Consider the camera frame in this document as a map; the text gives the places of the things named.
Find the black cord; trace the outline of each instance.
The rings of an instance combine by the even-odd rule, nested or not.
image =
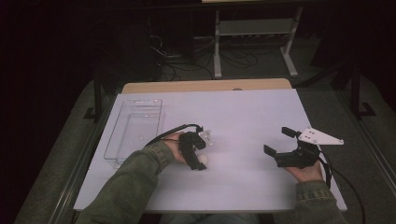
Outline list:
[[[321,157],[319,157],[318,159],[319,159],[320,163],[322,163],[322,165],[323,165],[324,172],[326,173],[326,185],[330,189],[332,186],[332,176],[330,174],[329,165]]]
[[[355,187],[353,187],[352,183],[344,176],[342,175],[339,171],[335,170],[334,168],[332,168],[332,170],[338,174],[339,176],[341,176],[347,183],[348,185],[351,187],[352,191],[355,193],[356,198],[359,201],[359,206],[361,207],[361,224],[365,224],[366,223],[366,212],[364,210],[364,205],[363,202],[361,201],[361,196],[359,195],[359,193],[356,191]]]
[[[169,135],[169,134],[171,134],[171,133],[178,132],[178,131],[183,130],[183,129],[186,129],[186,128],[188,128],[188,127],[195,127],[197,133],[200,133],[200,132],[202,132],[202,131],[204,130],[203,127],[201,127],[201,126],[199,126],[199,125],[197,125],[197,124],[183,124],[183,125],[178,126],[178,127],[174,128],[174,129],[172,129],[172,130],[169,130],[169,131],[166,132],[166,133],[162,133],[162,134],[158,135],[157,137],[155,137],[154,139],[152,139],[151,141],[149,141],[149,142],[146,144],[146,146],[151,145],[151,144],[153,144],[153,143],[155,143],[155,142],[160,141],[162,138],[164,138],[165,136],[167,136],[167,135]]]
[[[361,201],[361,196],[356,191],[356,189],[352,185],[352,183],[344,175],[342,175],[339,171],[335,170],[332,167],[332,162],[330,161],[330,158],[323,151],[320,151],[320,152],[325,157],[327,163],[323,163],[324,161],[321,158],[319,158],[319,161],[323,164],[323,167],[325,168],[325,172],[326,172],[326,170],[330,171],[330,178],[332,178],[332,174],[333,174],[333,172],[335,172],[341,178],[343,178],[346,181],[346,183],[350,186],[350,188],[352,189],[353,193],[355,194],[356,198],[358,199],[359,206],[361,207],[361,224],[365,224],[366,223],[366,213],[365,213],[365,209],[364,209],[364,206],[363,206],[363,202]]]

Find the desk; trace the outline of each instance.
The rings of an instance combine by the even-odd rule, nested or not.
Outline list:
[[[284,79],[268,80],[268,83],[285,84],[283,87],[279,85],[283,89],[278,90],[270,88],[268,83],[263,85],[265,79],[253,79],[209,81],[208,90],[198,91],[198,87],[206,82],[187,82],[196,89],[182,92],[178,88],[174,88],[175,91],[168,88],[172,84],[181,86],[183,82],[163,83],[167,85],[167,91],[154,89],[158,92],[148,92],[144,88],[157,83],[125,86],[113,106],[74,208],[84,209],[116,171],[104,159],[104,153],[123,101],[161,99],[165,113],[164,131],[184,123],[197,123],[212,131],[213,146],[199,151],[209,158],[206,170],[192,171],[190,167],[174,162],[160,174],[158,187],[147,206],[148,212],[273,213],[293,209],[295,180],[276,167],[273,158],[263,153],[262,146],[267,144],[279,152],[296,148],[295,139],[280,132],[282,126],[294,130],[309,126],[296,90],[291,89]],[[224,86],[233,89],[234,85],[245,90],[224,90]],[[145,92],[127,93],[134,91],[131,86],[140,86]],[[271,90],[257,90],[265,87]],[[337,205],[346,210],[340,191],[332,182]]]

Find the person's arm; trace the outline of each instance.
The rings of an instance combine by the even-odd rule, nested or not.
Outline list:
[[[177,140],[179,135],[166,138]],[[134,152],[80,213],[77,223],[137,223],[157,186],[157,175],[175,159],[185,162],[174,141],[159,141]]]
[[[286,168],[298,181],[296,185],[296,223],[348,223],[337,207],[337,201],[323,180],[320,163],[299,169]]]

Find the dark background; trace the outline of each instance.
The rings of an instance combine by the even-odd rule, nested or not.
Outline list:
[[[391,1],[357,2],[305,8],[298,36],[323,35],[314,60],[318,66],[327,67],[353,55],[361,72],[396,110],[395,8]],[[192,36],[213,35],[207,29],[213,25],[213,12],[173,15],[150,15],[158,19],[152,28],[165,35],[169,46],[181,47],[188,55]],[[180,17],[188,19],[175,28]],[[38,5],[26,0],[0,2],[0,210],[6,211],[1,223],[11,223],[18,214],[93,74],[100,74],[109,94],[125,82],[158,78],[157,58],[149,49],[147,18],[138,13],[81,11],[63,1],[43,0]]]

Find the metal stand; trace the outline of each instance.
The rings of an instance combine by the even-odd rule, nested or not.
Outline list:
[[[298,73],[289,55],[298,23],[303,12],[298,7],[293,18],[271,20],[247,20],[247,21],[221,21],[219,11],[216,11],[215,23],[215,53],[213,56],[215,79],[221,79],[221,64],[219,55],[219,38],[221,35],[289,35],[289,40],[284,47],[280,48],[283,60],[288,67],[291,77],[297,77]]]

